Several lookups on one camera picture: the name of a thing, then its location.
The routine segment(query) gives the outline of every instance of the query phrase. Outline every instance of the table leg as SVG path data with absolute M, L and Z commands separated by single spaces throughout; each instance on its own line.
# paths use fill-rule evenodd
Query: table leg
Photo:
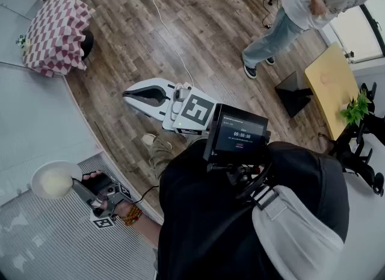
M 276 92 L 290 117 L 296 116 L 309 103 L 311 99 L 306 96 L 313 95 L 311 89 L 300 89 L 298 82 L 298 74 L 293 72 L 276 86 Z

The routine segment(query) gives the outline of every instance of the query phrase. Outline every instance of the green plant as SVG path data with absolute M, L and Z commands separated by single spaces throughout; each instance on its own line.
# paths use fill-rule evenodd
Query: green plant
M 340 111 L 340 114 L 346 118 L 349 125 L 356 124 L 360 126 L 360 121 L 363 119 L 365 114 L 369 114 L 368 104 L 371 101 L 366 97 L 366 90 L 361 90 L 357 100 L 353 100 L 348 104 L 348 107 Z
M 18 46 L 20 46 L 22 49 L 25 46 L 25 37 L 26 37 L 26 35 L 20 35 L 19 38 L 17 38 L 17 40 L 16 40 L 16 44 Z

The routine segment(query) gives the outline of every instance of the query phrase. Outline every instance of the timer display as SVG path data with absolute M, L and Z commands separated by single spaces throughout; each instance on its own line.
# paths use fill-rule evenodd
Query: timer display
M 264 129 L 258 123 L 224 114 L 215 149 L 224 152 L 254 152 Z

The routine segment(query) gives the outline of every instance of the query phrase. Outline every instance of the bracelet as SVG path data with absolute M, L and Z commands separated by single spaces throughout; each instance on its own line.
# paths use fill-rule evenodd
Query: bracelet
M 142 211 L 139 207 L 133 205 L 131 206 L 127 215 L 122 218 L 122 221 L 125 223 L 126 226 L 131 226 L 139 220 L 140 216 L 142 216 Z

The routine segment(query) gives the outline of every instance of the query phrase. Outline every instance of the wooden table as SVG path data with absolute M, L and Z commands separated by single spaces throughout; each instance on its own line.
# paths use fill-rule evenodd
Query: wooden table
M 333 140 L 347 126 L 339 114 L 343 104 L 357 99 L 359 88 L 349 64 L 337 43 L 332 44 L 305 70 L 305 79 L 322 111 Z
M 300 76 L 294 72 L 276 86 L 290 117 L 294 117 L 314 98 L 322 111 L 333 140 L 341 135 L 347 126 L 339 114 L 343 104 L 357 99 L 359 88 L 347 60 L 337 43 L 332 44 L 306 70 L 305 80 L 309 89 L 298 87 Z

